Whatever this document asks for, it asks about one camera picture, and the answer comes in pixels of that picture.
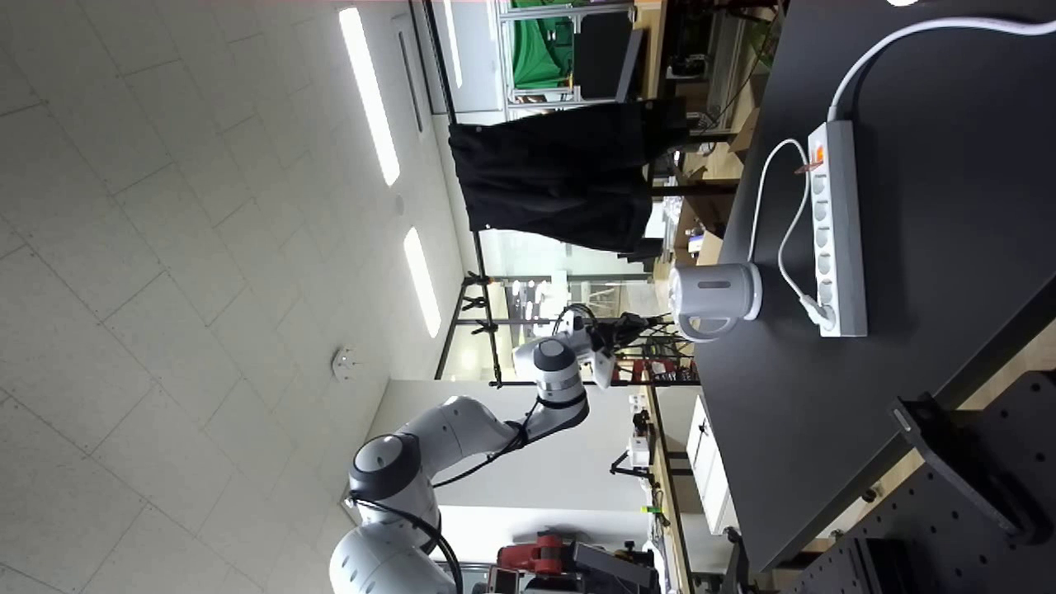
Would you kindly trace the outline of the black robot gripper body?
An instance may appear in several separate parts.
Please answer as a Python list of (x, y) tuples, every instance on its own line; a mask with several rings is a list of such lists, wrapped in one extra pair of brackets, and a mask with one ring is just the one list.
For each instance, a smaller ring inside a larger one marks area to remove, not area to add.
[(640, 313), (601, 318), (595, 328), (595, 349), (605, 356), (615, 356), (650, 328), (655, 328), (655, 318), (640, 318)]

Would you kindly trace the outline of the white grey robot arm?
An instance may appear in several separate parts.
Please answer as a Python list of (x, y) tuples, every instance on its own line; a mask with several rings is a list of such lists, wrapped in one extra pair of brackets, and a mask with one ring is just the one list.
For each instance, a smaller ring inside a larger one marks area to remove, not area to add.
[(497, 420), (484, 401), (451, 397), (354, 451), (345, 502), (359, 524), (331, 552), (332, 594), (463, 594), (463, 565), (443, 536), (435, 502), (446, 469), (472, 456), (489, 465), (580, 426), (590, 412), (580, 371), (606, 390), (616, 354), (655, 328), (655, 318), (596, 318), (583, 304), (572, 304), (567, 313), (572, 328), (554, 320), (547, 335), (516, 349), (516, 361), (535, 372), (535, 400), (522, 420)]

